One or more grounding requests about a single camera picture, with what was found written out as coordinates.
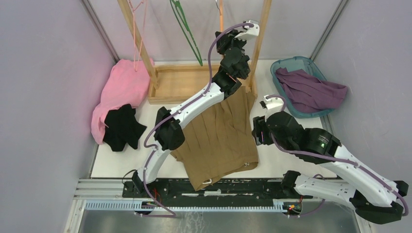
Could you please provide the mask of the tan brown pleated skirt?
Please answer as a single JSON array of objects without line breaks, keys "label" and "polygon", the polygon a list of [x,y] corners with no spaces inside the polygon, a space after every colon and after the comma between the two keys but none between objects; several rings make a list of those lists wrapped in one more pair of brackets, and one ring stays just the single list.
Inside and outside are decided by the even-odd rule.
[{"label": "tan brown pleated skirt", "polygon": [[194,190],[258,166],[258,150],[250,123],[255,101],[253,92],[241,86],[183,129],[185,141],[171,155],[183,163]]}]

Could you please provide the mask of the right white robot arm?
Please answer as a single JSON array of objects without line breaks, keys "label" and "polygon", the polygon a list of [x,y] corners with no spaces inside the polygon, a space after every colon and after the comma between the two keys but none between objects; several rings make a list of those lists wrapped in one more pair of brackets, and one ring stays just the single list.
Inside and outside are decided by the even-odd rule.
[{"label": "right white robot arm", "polygon": [[275,145],[282,152],[328,169],[343,180],[328,182],[289,170],[280,186],[283,196],[330,200],[375,224],[399,221],[409,214],[405,201],[408,184],[391,181],[372,171],[328,131],[304,128],[292,115],[282,111],[255,117],[252,134],[257,145]]}]

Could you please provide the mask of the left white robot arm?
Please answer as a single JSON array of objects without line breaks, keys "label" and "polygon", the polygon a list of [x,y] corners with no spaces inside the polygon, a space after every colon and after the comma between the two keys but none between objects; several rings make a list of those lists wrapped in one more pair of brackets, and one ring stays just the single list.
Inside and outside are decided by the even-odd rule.
[{"label": "left white robot arm", "polygon": [[207,108],[233,95],[241,86],[240,80],[249,76],[250,58],[243,47],[248,40],[258,37],[259,30],[257,24],[244,22],[216,32],[208,56],[213,48],[223,55],[217,73],[213,73],[211,61],[208,60],[209,81],[203,89],[176,107],[158,109],[155,126],[148,134],[154,137],[154,143],[144,144],[151,152],[144,165],[132,176],[134,191],[139,196],[145,198],[151,195],[152,182],[156,180],[166,157],[185,141],[183,129]]}]

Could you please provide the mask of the orange wavy hanger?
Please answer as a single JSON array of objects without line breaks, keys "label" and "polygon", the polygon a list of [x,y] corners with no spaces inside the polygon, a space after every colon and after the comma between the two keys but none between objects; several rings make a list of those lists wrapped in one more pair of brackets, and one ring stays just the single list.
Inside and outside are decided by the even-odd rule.
[{"label": "orange wavy hanger", "polygon": [[224,30],[224,19],[223,19],[223,0],[215,0],[216,6],[219,10],[219,23],[220,23],[220,31]]}]

